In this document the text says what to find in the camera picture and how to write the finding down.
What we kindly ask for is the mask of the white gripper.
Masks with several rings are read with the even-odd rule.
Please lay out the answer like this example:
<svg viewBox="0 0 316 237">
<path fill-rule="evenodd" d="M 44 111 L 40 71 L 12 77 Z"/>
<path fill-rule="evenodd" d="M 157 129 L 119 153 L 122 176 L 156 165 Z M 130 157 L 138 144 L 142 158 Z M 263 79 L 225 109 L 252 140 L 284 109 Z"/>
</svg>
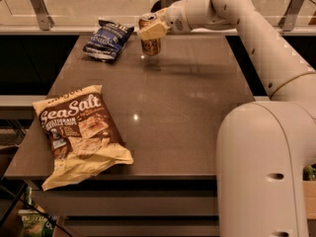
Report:
<svg viewBox="0 0 316 237">
<path fill-rule="evenodd" d="M 139 30 L 137 33 L 138 36 L 142 40 L 159 39 L 168 33 L 169 28 L 173 34 L 189 33 L 191 27 L 187 18 L 187 3 L 188 0 L 180 0 L 173 3 L 167 9 L 162 8 L 156 11 L 155 16 L 157 21 Z"/>
</svg>

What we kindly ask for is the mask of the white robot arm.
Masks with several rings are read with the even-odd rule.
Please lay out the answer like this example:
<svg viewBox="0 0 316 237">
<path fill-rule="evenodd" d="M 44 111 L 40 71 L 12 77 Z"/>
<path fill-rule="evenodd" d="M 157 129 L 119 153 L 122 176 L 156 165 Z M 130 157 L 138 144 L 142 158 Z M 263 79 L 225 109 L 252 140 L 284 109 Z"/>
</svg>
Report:
<svg viewBox="0 0 316 237">
<path fill-rule="evenodd" d="M 303 169 L 316 155 L 316 71 L 252 0 L 181 0 L 139 30 L 142 40 L 234 29 L 267 99 L 242 105 L 216 142 L 220 237 L 309 237 Z"/>
</svg>

